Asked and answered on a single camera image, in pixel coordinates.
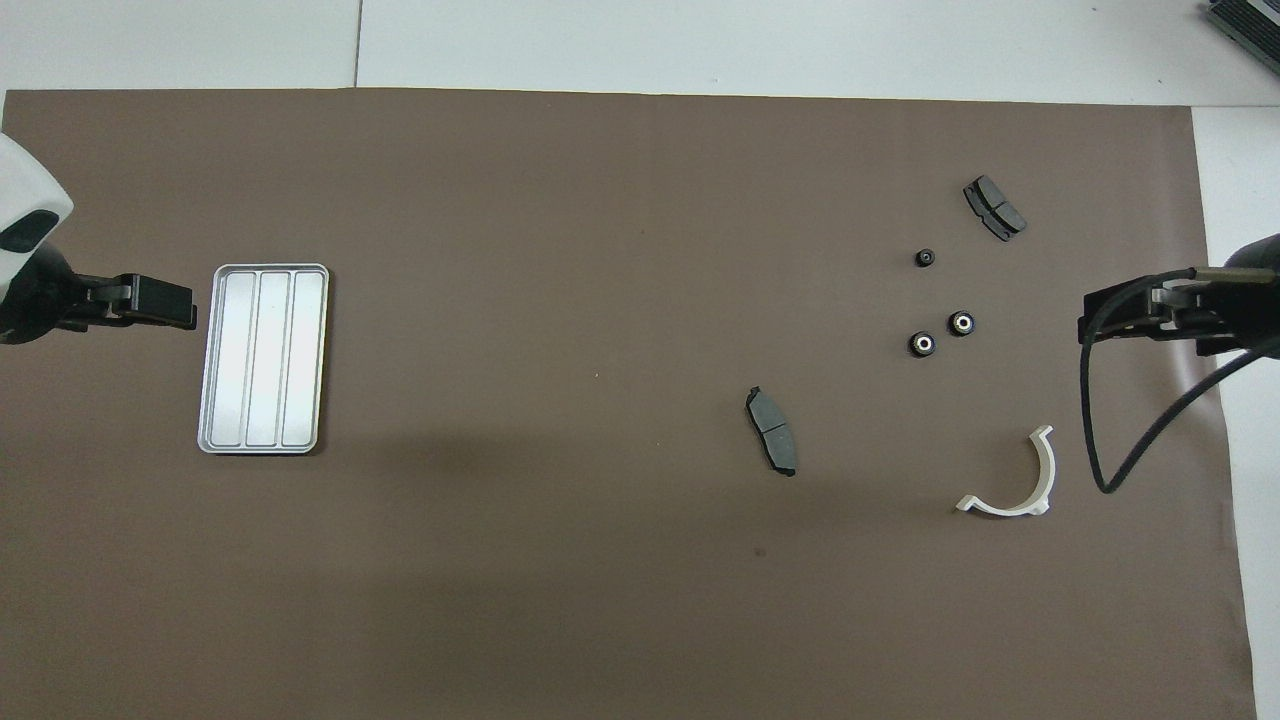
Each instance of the metal tray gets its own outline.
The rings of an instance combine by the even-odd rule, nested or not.
[[[212,454],[302,454],[316,445],[329,270],[223,265],[214,273],[196,442]]]

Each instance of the white plastic clip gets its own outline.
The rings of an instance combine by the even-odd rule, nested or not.
[[[1036,483],[1036,491],[1024,502],[1009,510],[992,507],[974,495],[964,496],[956,505],[960,510],[978,509],[991,515],[1002,518],[1015,518],[1018,515],[1043,515],[1048,510],[1048,493],[1053,489],[1053,478],[1057,475],[1057,462],[1053,460],[1053,448],[1048,445],[1048,433],[1053,432],[1053,425],[1041,425],[1030,434],[1032,445],[1041,459],[1041,478]]]

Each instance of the black grommet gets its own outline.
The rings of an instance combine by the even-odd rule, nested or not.
[[[957,310],[952,313],[951,318],[947,320],[947,329],[951,331],[951,334],[956,337],[964,337],[966,334],[972,334],[974,328],[977,327],[978,322],[974,320],[973,315],[970,315],[965,310]]]
[[[933,336],[929,333],[919,332],[911,336],[911,342],[908,343],[908,347],[911,350],[911,355],[915,355],[916,357],[928,357],[929,355],[933,355],[934,350],[937,350],[938,343],[934,342]]]

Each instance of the black cable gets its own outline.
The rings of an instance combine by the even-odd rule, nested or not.
[[[1102,477],[1102,464],[1098,460],[1098,448],[1093,438],[1093,410],[1089,404],[1089,357],[1093,355],[1093,342],[1097,340],[1098,332],[1102,331],[1102,325],[1106,324],[1107,318],[1110,318],[1121,304],[1128,302],[1143,292],[1149,292],[1151,288],[1158,287],[1169,281],[1192,279],[1194,277],[1196,270],[1187,268],[1184,270],[1160,273],[1158,275],[1147,275],[1129,283],[1107,299],[1101,307],[1098,307],[1093,319],[1089,320],[1088,325],[1085,325],[1084,336],[1080,337],[1080,418],[1084,421],[1084,448],[1089,454],[1089,469],[1093,471],[1093,483],[1097,484],[1098,489],[1105,493],[1115,492],[1116,488],[1120,487],[1120,483],[1124,482],[1125,475],[1128,475],[1129,471],[1125,468],[1121,468],[1120,471],[1111,478],[1110,483]],[[1137,462],[1137,457],[1140,457],[1146,450],[1146,447],[1134,446],[1133,451],[1129,452],[1129,456],[1133,457],[1134,462]],[[1137,457],[1134,457],[1134,451],[1138,454]]]
[[[1211,387],[1222,382],[1236,370],[1247,366],[1260,357],[1266,357],[1271,352],[1280,350],[1280,338],[1272,338],[1271,341],[1247,351],[1244,355],[1240,355],[1226,365],[1222,365],[1217,370],[1206,375],[1204,379],[1196,383],[1194,387],[1175,400],[1174,404],[1160,415],[1160,418],[1156,418],[1156,421],[1147,428],[1147,432],[1142,434],[1142,438],[1138,439],[1138,442],[1133,446],[1133,450],[1129,451],[1129,455],[1125,456],[1124,462],[1120,464],[1120,469],[1116,470],[1111,482],[1107,482],[1106,478],[1102,477],[1102,466],[1098,461],[1098,448],[1093,438],[1093,414],[1089,409],[1089,356],[1093,351],[1093,342],[1096,341],[1098,332],[1102,329],[1102,325],[1106,324],[1107,318],[1110,318],[1111,314],[1115,313],[1116,307],[1119,307],[1123,302],[1126,302],[1143,292],[1148,292],[1169,281],[1192,279],[1194,277],[1196,270],[1188,268],[1185,270],[1171,270],[1158,275],[1148,275],[1135,281],[1102,304],[1102,307],[1098,309],[1093,320],[1091,320],[1085,328],[1084,337],[1080,338],[1080,416],[1084,420],[1084,447],[1089,452],[1089,469],[1093,471],[1093,482],[1098,486],[1098,489],[1105,493],[1112,493],[1120,487],[1120,483],[1129,477],[1134,465],[1137,465],[1138,460],[1142,459],[1142,455],[1147,452],[1151,443],[1156,441],[1156,437],[1158,437],[1160,433],[1174,421],[1174,418],[1194,402],[1196,398],[1208,392]]]

